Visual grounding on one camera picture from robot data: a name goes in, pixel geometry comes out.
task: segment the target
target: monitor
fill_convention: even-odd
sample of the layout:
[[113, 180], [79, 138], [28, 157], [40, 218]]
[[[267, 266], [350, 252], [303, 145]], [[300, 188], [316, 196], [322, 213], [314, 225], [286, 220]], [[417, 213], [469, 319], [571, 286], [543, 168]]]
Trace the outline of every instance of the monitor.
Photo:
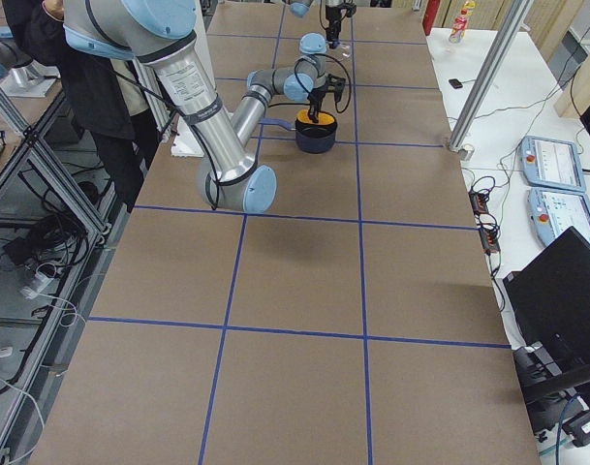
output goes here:
[[[505, 287], [527, 344], [542, 342], [562, 372], [590, 363], [590, 243], [574, 227]], [[590, 408], [590, 383], [576, 390]]]

